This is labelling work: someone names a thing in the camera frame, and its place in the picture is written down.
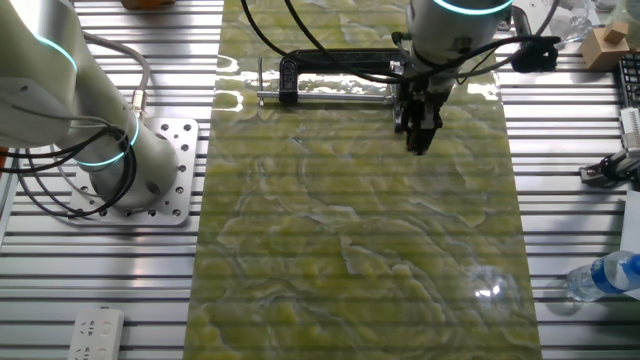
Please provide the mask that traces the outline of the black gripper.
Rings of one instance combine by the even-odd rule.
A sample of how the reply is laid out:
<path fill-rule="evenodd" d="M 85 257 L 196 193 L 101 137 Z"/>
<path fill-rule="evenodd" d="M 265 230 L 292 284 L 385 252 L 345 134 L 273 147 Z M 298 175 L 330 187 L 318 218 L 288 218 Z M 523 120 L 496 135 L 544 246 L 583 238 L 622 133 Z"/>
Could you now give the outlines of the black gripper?
<path fill-rule="evenodd" d="M 453 89 L 452 79 L 431 78 L 397 86 L 397 125 L 414 155 L 425 155 L 438 129 L 440 110 Z"/>

